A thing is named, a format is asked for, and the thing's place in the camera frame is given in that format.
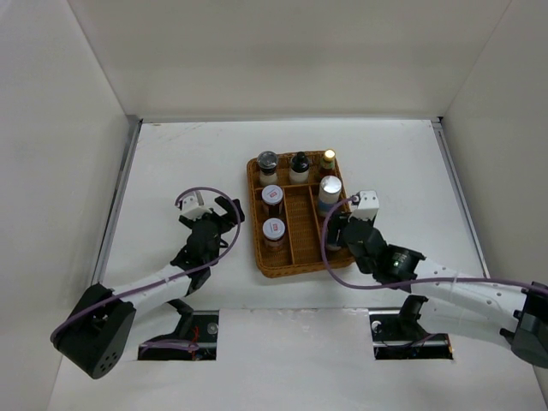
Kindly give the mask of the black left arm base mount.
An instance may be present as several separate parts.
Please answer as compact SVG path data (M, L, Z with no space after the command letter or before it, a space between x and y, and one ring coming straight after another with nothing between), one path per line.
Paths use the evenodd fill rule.
M137 360L203 361L217 359L219 311L195 311L183 300L169 301L179 314L176 328L143 342Z

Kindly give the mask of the silver-lid shaker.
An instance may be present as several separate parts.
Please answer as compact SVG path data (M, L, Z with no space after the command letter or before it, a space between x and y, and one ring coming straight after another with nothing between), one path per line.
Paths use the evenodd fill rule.
M336 176L325 176L319 183L318 214L325 217L339 201L343 190L342 181Z

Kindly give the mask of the black-capped white seasoning bottle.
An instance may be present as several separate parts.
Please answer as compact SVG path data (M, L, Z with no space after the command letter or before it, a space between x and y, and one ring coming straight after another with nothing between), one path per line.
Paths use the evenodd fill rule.
M292 185L306 184L309 177L310 161L304 152L297 152L290 160L289 181Z

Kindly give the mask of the white-lid spice jar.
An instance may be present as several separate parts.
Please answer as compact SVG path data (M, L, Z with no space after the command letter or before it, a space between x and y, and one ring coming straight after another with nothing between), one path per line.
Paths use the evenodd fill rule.
M278 217L283 210L283 190L275 184L264 187L261 191L262 206L267 217Z
M265 220L262 226L265 247L276 252L283 248L286 235L286 225L280 218L271 217Z

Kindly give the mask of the red sauce bottle yellow cap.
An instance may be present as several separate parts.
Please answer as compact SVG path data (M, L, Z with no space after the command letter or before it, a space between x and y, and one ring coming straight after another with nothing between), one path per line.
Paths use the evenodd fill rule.
M336 174L336 153L332 149L324 151L319 160L319 180Z

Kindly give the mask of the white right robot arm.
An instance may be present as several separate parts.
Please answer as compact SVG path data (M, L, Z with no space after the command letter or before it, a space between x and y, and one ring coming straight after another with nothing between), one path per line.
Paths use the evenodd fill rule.
M370 220L335 212L322 226L323 248L350 251L374 283L366 290L407 293L397 329L414 339L424 332L456 334L494 343L520 360L547 366L547 287L466 277L422 253L387 243Z

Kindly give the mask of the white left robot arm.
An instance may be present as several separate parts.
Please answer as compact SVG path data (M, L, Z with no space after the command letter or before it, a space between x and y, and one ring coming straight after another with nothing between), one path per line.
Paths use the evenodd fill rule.
M218 194L215 205L205 205L198 190L176 200L180 223L190 233L183 248L160 271L135 283L107 288L88 287L68 318L51 334L53 347L93 379L102 378L120 360L134 321L170 304L163 331L183 341L192 331L192 309L184 298L197 292L210 278L211 268L235 245L223 235L240 233L245 215L238 199Z

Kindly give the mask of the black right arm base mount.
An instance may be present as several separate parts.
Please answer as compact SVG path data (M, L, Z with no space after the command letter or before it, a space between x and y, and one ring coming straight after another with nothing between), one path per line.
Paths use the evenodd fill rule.
M419 325L425 296L410 295L400 308L369 311L376 360L453 360L447 334L432 334Z

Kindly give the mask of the grinder bottle clear lid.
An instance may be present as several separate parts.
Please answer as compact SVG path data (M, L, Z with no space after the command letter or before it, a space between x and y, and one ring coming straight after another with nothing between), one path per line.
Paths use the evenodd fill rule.
M273 151L264 151L257 157L259 183L262 187L277 184L278 155Z

